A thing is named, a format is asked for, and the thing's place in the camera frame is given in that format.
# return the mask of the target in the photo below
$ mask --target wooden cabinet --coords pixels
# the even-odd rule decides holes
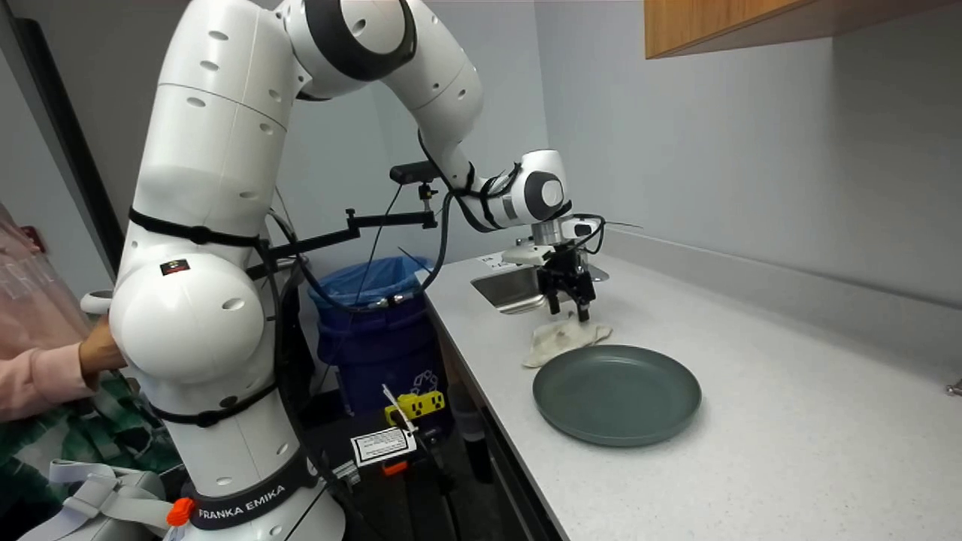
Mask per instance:
[[[953,0],[644,0],[646,58],[796,41]]]

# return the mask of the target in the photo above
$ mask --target black strap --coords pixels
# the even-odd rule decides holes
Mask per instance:
[[[197,530],[230,530],[238,524],[248,524],[254,516],[269,514],[277,506],[281,506],[298,488],[311,488],[317,474],[309,467],[306,452],[300,447],[281,470],[277,470],[269,479],[230,492],[230,495],[200,495],[195,489],[187,489],[187,495],[195,501],[195,512],[188,516]]]
[[[467,192],[475,191],[475,164],[469,164],[469,182],[462,184]]]
[[[553,214],[549,214],[549,219],[559,219],[559,217],[566,217],[572,212],[572,202],[566,202],[562,207],[555,207]]]
[[[154,404],[147,404],[147,410],[149,410],[155,418],[168,422],[168,424],[214,426],[214,424],[219,424],[219,422],[226,422],[226,418],[234,418],[234,415],[241,415],[244,410],[254,407],[254,404],[259,404],[262,398],[266,398],[274,388],[277,388],[277,386],[264,386],[264,388],[251,391],[251,394],[244,398],[244,399],[234,399],[234,398],[230,398],[230,399],[221,399],[219,410],[208,410],[208,413],[197,413],[197,415],[173,415],[173,413],[155,410]]]
[[[491,222],[491,229],[500,229],[500,222],[493,219],[491,206],[486,206],[493,184],[495,184],[495,182],[486,182],[486,184],[482,188],[482,212],[485,212],[485,219]]]
[[[469,206],[462,206],[462,200],[478,200],[478,192],[455,191],[451,196],[455,196],[462,219],[467,219],[475,231],[493,231],[486,222],[482,222],[482,219],[469,212]]]
[[[509,184],[504,184],[504,191],[495,192],[495,200],[504,196],[504,192],[511,192],[511,188],[518,184],[518,179],[520,179],[520,164],[514,164],[514,169],[509,173]]]
[[[180,222],[137,214],[134,207],[129,207],[129,222],[134,222],[147,231],[155,231],[155,236],[187,238],[191,245],[262,248],[262,238],[226,236],[226,231],[214,231],[208,226],[180,226]]]

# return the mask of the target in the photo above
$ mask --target plate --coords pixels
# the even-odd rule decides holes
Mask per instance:
[[[579,442],[646,447],[683,432],[699,407],[696,380],[666,356],[586,345],[535,376],[540,418]]]

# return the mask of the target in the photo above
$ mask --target blue container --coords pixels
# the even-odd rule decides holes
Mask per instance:
[[[442,388],[434,330],[411,258],[377,258],[322,279],[333,307],[311,291],[317,307],[317,353],[336,367],[349,415],[382,413],[382,386],[392,394]]]

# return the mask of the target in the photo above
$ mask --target white countertop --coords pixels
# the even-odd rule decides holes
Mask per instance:
[[[962,539],[962,399],[871,353],[664,275],[600,258],[595,319],[606,342],[686,365],[704,404],[654,447],[566,438],[520,360],[546,314],[495,314],[447,264],[429,289],[535,489],[572,541],[956,541]]]

